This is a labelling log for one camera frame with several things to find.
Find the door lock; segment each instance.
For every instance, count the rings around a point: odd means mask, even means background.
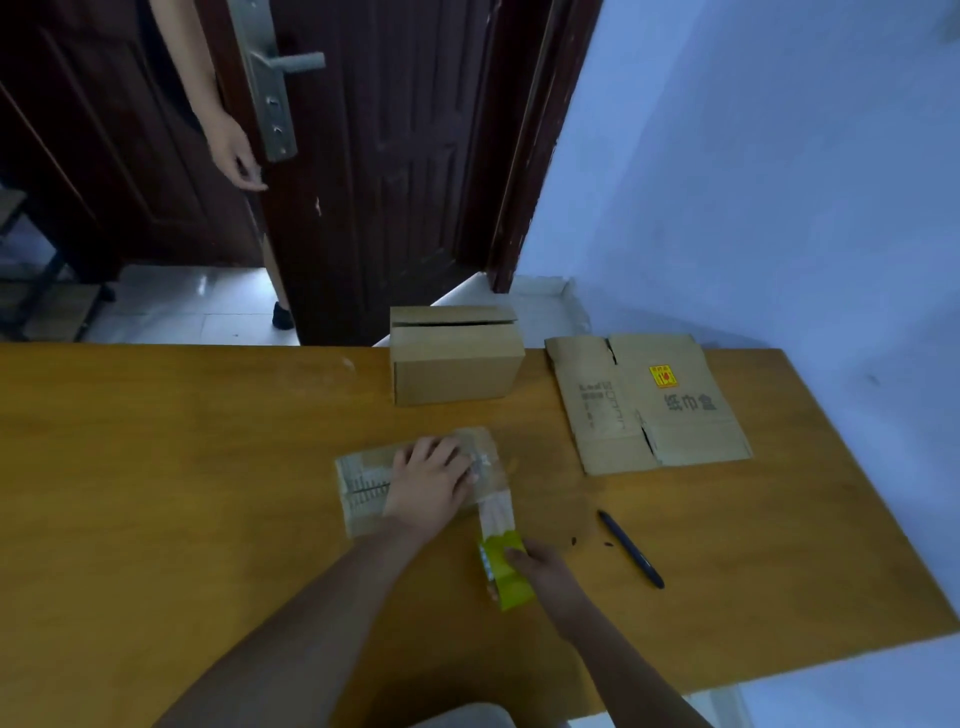
[[[228,0],[228,6],[267,160],[295,157],[297,138],[285,77],[325,68],[326,58],[320,52],[278,54],[270,0]]]

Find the pen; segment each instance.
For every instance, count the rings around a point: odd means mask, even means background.
[[[643,573],[647,575],[647,578],[654,583],[654,586],[658,589],[663,589],[663,587],[666,586],[663,583],[663,577],[657,573],[654,565],[647,561],[647,557],[640,553],[640,549],[634,546],[634,542],[631,541],[630,537],[623,532],[623,529],[616,524],[616,521],[611,518],[610,514],[606,511],[597,511],[597,515],[613,534],[613,537],[627,549],[627,553],[630,554],[630,557],[636,562],[636,565],[640,567]]]

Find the yellow-green packet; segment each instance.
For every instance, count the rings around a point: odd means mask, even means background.
[[[515,548],[526,553],[520,534],[516,531],[507,531],[502,536],[490,536],[479,546],[483,568],[487,578],[496,587],[501,612],[506,612],[534,598],[534,590],[530,582],[514,571],[503,556],[505,548]]]

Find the shoe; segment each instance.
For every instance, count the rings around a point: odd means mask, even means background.
[[[274,303],[274,328],[279,328],[281,331],[289,331],[295,327],[294,315],[281,306],[280,302]]]

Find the flattened cardboard box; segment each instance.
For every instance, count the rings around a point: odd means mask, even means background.
[[[645,471],[753,457],[690,336],[547,339],[584,471]]]
[[[524,354],[507,306],[390,309],[394,404],[506,397]]]
[[[477,476],[473,492],[461,510],[467,510],[496,493],[507,491],[507,474],[500,463],[490,432],[485,427],[464,427],[455,430],[454,434],[463,444],[463,451],[473,458],[471,469]],[[337,458],[340,504],[344,509],[347,535],[351,539],[376,530],[390,490],[394,454],[410,445],[413,442],[363,450]]]

